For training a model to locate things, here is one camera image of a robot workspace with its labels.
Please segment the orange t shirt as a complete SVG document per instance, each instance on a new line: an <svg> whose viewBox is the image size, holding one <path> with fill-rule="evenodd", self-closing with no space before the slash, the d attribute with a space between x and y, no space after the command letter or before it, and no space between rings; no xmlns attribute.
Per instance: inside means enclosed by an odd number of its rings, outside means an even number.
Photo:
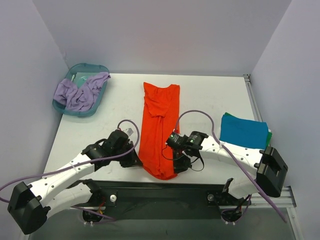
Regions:
<svg viewBox="0 0 320 240"><path fill-rule="evenodd" d="M180 86L171 84L161 88L143 83L144 108L138 157L143 168L159 180L170 180L174 172L173 153L166 148L166 140L176 126L180 113Z"/></svg>

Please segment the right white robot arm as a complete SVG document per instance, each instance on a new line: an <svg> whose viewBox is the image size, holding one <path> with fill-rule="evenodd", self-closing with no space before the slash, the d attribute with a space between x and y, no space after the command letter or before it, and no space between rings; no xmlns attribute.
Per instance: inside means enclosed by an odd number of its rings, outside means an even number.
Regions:
<svg viewBox="0 0 320 240"><path fill-rule="evenodd" d="M218 142L213 136L197 131L193 131L190 136L173 132L166 144L185 157L216 160L239 167L244 176L233 177L221 192L222 200L227 204L260 191L272 198L281 196L288 165L274 147L242 147Z"/></svg>

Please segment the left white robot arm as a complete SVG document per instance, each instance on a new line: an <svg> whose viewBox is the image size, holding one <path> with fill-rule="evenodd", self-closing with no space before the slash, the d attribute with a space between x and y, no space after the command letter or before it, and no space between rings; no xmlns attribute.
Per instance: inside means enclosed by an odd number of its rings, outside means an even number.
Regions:
<svg viewBox="0 0 320 240"><path fill-rule="evenodd" d="M49 217L73 205L95 206L101 193L91 181L80 179L117 161L131 164L135 146L130 141L133 130L116 129L107 139L88 145L73 160L43 178L18 183L12 191L8 212L25 235L44 225Z"/></svg>

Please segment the purple t shirt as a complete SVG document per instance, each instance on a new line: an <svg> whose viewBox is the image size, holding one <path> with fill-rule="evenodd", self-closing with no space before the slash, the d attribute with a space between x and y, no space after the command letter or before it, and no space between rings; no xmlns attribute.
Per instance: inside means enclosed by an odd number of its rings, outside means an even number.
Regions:
<svg viewBox="0 0 320 240"><path fill-rule="evenodd" d="M93 108L102 93L102 88L111 76L108 72L99 72L90 76L78 87L70 79L63 79L57 86L53 99L73 112L86 112Z"/></svg>

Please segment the folded blue t shirt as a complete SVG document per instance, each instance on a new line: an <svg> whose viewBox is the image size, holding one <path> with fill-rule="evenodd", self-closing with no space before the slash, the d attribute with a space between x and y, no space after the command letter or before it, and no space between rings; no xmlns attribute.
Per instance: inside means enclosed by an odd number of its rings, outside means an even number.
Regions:
<svg viewBox="0 0 320 240"><path fill-rule="evenodd" d="M265 149L268 135L266 122L242 119L226 112L221 118L219 140L250 149Z"/></svg>

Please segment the teal plastic basket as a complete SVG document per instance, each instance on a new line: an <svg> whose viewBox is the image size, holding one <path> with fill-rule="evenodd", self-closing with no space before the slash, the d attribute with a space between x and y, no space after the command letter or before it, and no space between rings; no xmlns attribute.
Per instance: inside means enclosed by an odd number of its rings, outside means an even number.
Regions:
<svg viewBox="0 0 320 240"><path fill-rule="evenodd" d="M71 67L68 71L68 73L66 74L64 79L69 79L72 82L74 82L78 87L80 87L86 80L87 78L89 78L90 76L94 76L100 72L109 72L108 68L103 66L103 65L96 65L96 64L89 64L89 63L79 63L74 65L73 67ZM76 111L70 111L70 110L66 110L65 106L58 103L57 101L52 100L52 105L54 107L54 109L63 114L63 115L68 115L68 116L74 116L74 117L90 117L92 115L94 115L100 105L100 102L103 98L104 92L106 90L107 84L108 84L108 80L107 83L105 83L102 87L102 93L100 94L100 96L98 97L96 103L94 104L93 108L85 111L85 112L76 112Z"/></svg>

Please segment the folded green t shirt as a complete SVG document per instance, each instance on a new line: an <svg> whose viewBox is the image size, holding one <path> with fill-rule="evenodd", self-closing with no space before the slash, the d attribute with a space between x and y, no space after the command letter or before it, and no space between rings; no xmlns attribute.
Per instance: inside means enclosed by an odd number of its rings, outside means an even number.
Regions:
<svg viewBox="0 0 320 240"><path fill-rule="evenodd" d="M266 146L268 147L271 142L271 138L273 136L273 133L270 129L268 129L267 137L266 137Z"/></svg>

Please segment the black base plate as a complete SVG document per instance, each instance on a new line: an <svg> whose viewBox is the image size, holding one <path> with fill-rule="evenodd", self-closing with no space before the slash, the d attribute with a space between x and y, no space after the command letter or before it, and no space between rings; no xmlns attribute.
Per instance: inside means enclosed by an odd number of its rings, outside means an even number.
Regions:
<svg viewBox="0 0 320 240"><path fill-rule="evenodd" d="M101 209L116 220L211 220L230 209L236 220L250 198L231 196L223 184L86 180L93 189L86 209Z"/></svg>

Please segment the aluminium mounting rail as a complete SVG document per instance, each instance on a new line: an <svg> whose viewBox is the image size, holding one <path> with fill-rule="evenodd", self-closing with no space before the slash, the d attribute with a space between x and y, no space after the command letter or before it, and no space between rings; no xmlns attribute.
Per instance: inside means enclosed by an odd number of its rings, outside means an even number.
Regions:
<svg viewBox="0 0 320 240"><path fill-rule="evenodd" d="M141 188L141 187L119 187L119 190L132 190L135 194L138 194L139 197L150 198L151 196L159 197L164 195L165 198L173 197L177 198L178 195L181 195L184 191L187 190L184 185L182 188L177 186L166 184L164 187L159 187L152 185L151 187ZM61 192L57 192L58 188L54 186L49 186L49 189L46 189L44 192L36 192L32 190L35 196L41 196L40 203L42 206L51 206L57 208L59 204L62 205L62 209L69 208L71 204L84 204L89 201L89 198L94 195L93 191L90 188L80 183L72 188L66 188ZM292 191L289 188L285 188L280 197L263 197L261 192L252 194L252 199L254 204L262 206L267 204L268 206L271 203L274 203L276 207L279 208L293 208L296 206L296 202L293 196Z"/></svg>

